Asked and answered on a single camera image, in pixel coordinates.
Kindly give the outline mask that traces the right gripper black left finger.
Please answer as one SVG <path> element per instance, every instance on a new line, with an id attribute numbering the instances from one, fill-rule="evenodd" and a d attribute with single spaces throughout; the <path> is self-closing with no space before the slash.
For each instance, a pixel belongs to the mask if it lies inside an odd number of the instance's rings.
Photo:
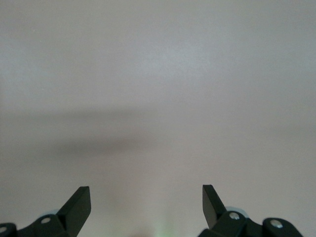
<path id="1" fill-rule="evenodd" d="M 14 223 L 1 223 L 2 237 L 76 237 L 91 213 L 90 188 L 79 187 L 55 214 L 39 217 L 17 229 Z"/>

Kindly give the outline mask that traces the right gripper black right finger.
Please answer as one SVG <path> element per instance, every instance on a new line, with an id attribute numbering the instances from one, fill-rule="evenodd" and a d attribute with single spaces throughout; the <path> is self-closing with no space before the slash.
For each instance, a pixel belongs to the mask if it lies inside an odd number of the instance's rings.
<path id="1" fill-rule="evenodd" d="M 290 222 L 266 218 L 257 224 L 235 210 L 227 210 L 212 185 L 202 187 L 202 207 L 208 224 L 200 237 L 301 237 Z"/>

